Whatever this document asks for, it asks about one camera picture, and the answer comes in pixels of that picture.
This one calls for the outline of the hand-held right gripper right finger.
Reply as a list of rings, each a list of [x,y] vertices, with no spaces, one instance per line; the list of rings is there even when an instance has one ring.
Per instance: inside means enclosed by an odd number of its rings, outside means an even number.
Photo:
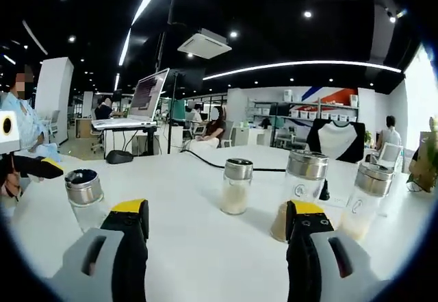
[[[371,301],[382,290],[367,252],[316,204],[287,202],[285,237],[288,301]]]

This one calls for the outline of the person's left hand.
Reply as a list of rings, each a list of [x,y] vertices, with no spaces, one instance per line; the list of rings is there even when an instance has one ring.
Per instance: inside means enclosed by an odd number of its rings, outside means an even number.
[[[1,196],[19,200],[23,194],[20,178],[19,172],[8,173],[1,181]]]

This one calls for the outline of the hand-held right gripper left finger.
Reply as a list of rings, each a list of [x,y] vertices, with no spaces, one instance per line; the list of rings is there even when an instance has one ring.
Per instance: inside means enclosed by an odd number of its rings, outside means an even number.
[[[64,252],[50,285],[62,301],[145,301],[148,238],[148,201],[119,203]]]

